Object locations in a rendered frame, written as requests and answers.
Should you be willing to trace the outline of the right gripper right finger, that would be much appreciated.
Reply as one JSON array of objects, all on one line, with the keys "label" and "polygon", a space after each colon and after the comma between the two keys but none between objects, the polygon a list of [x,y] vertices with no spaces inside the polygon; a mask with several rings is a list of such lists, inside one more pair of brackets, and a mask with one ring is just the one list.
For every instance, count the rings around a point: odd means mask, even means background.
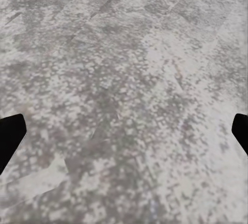
[{"label": "right gripper right finger", "polygon": [[236,114],[231,131],[248,155],[248,116]]}]

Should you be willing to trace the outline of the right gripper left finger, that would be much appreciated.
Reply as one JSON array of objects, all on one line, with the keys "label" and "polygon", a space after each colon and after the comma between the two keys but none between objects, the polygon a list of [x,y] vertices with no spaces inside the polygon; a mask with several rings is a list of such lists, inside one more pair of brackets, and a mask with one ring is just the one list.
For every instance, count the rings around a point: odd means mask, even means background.
[{"label": "right gripper left finger", "polygon": [[0,175],[26,135],[23,114],[0,119]]}]

